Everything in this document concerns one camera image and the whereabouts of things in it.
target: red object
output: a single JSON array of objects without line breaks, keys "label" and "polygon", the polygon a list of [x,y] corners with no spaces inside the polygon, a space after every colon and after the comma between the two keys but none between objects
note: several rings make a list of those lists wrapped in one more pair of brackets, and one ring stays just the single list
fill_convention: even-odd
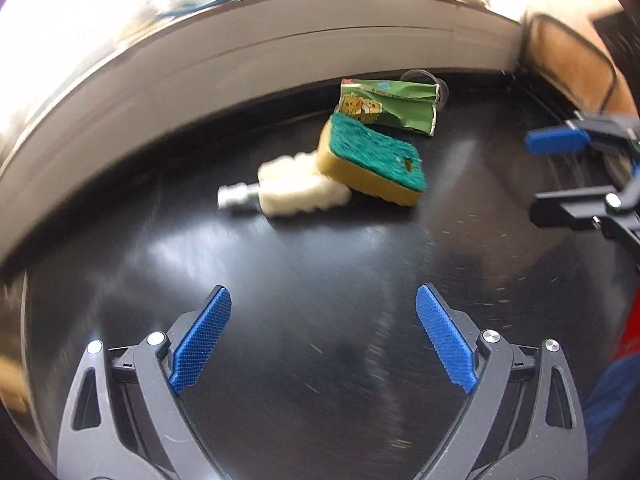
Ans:
[{"label": "red object", "polygon": [[625,331],[620,337],[613,361],[640,352],[640,288],[636,290],[634,304],[626,319]]}]

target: blue gripper pad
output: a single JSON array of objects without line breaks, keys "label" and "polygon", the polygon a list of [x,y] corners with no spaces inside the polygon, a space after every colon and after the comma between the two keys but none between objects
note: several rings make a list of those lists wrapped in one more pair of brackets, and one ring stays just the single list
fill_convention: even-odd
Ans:
[{"label": "blue gripper pad", "polygon": [[220,288],[175,349],[169,384],[176,394],[198,381],[230,316],[231,296]]},{"label": "blue gripper pad", "polygon": [[529,153],[540,156],[579,152],[591,145],[591,137],[582,130],[558,126],[532,130],[527,134],[524,142]]},{"label": "blue gripper pad", "polygon": [[418,289],[415,309],[449,379],[468,394],[478,382],[471,348],[426,285]]}]

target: green packet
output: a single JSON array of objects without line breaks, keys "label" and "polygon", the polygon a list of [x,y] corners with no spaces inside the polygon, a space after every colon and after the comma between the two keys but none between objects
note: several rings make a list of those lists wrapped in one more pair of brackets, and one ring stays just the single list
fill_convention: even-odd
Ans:
[{"label": "green packet", "polygon": [[431,136],[439,90],[436,84],[343,79],[335,111],[363,124],[386,124]]}]

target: sponge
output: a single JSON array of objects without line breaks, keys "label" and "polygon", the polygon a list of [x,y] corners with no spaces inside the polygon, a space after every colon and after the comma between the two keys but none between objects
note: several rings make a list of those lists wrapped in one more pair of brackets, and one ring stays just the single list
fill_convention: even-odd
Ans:
[{"label": "sponge", "polygon": [[418,150],[333,114],[322,128],[318,171],[359,192],[413,206],[427,189]]}]

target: cartoon print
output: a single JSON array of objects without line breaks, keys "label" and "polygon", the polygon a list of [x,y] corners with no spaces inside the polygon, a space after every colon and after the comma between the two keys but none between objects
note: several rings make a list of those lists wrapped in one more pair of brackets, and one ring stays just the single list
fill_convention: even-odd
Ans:
[{"label": "cartoon print", "polygon": [[345,94],[340,98],[338,111],[363,124],[372,124],[382,112],[382,104],[373,99],[360,97],[355,92]]}]

